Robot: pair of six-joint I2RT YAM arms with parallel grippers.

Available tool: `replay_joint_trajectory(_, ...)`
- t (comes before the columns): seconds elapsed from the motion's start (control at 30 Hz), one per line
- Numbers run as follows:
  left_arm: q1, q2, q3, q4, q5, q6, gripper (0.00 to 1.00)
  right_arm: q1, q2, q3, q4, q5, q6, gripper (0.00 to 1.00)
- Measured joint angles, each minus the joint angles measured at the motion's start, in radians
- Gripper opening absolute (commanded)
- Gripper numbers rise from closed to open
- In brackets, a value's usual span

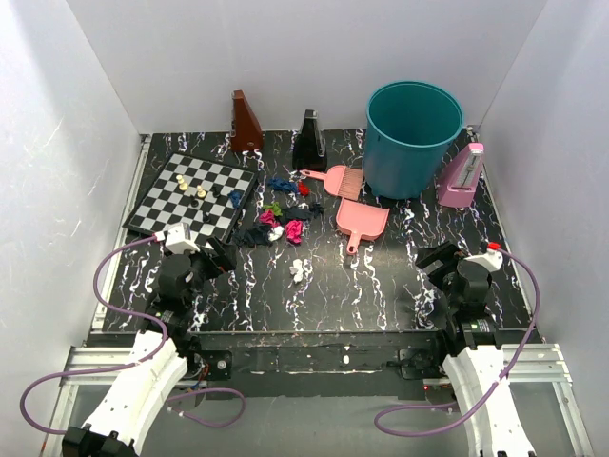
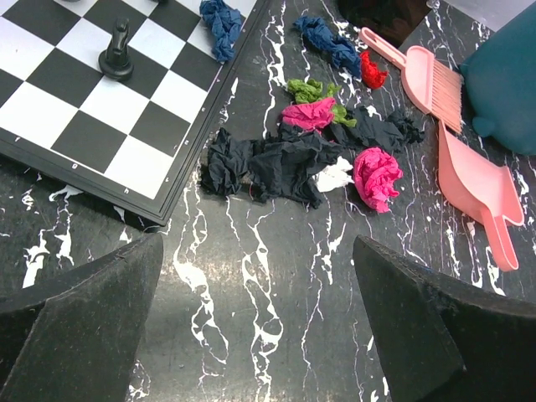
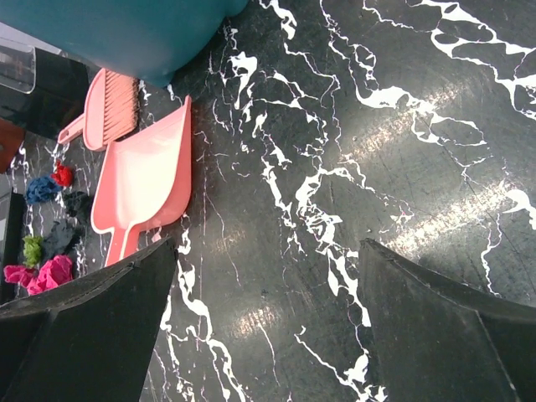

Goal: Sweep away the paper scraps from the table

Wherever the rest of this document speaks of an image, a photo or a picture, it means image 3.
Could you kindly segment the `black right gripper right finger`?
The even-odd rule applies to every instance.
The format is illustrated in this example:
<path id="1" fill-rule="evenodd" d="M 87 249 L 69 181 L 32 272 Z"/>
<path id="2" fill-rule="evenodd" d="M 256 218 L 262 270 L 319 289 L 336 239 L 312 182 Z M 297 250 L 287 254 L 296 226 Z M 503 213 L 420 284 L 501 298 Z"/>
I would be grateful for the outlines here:
<path id="1" fill-rule="evenodd" d="M 361 289 L 391 401 L 533 401 L 535 309 L 464 286 L 372 239 Z"/>

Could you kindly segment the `pink dustpan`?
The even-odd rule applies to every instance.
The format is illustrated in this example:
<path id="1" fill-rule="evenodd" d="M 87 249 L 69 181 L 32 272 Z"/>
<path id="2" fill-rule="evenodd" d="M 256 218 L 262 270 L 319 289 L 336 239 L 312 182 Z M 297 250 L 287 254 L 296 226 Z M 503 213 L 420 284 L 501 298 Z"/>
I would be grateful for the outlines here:
<path id="1" fill-rule="evenodd" d="M 185 212 L 192 192 L 192 97 L 105 152 L 91 225 L 111 234 L 106 266 L 137 252 L 142 231 L 166 226 Z"/>

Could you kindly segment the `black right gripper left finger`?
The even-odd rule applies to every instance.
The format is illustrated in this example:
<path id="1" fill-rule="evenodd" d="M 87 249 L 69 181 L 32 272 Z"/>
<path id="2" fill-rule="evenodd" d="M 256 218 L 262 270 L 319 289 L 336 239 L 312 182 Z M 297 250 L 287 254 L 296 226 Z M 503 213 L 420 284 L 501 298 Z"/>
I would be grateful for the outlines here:
<path id="1" fill-rule="evenodd" d="M 3 401 L 137 401 L 176 269 L 172 239 L 1 307 Z"/>

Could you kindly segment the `pink hand brush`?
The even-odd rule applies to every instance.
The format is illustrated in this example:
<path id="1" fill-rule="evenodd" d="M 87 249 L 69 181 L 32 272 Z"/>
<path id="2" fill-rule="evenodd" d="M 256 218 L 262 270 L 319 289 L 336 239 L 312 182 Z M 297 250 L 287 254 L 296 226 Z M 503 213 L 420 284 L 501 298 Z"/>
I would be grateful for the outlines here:
<path id="1" fill-rule="evenodd" d="M 138 80 L 101 69 L 88 89 L 84 112 L 59 132 L 57 142 L 81 135 L 88 149 L 102 151 L 137 127 L 138 108 Z"/>

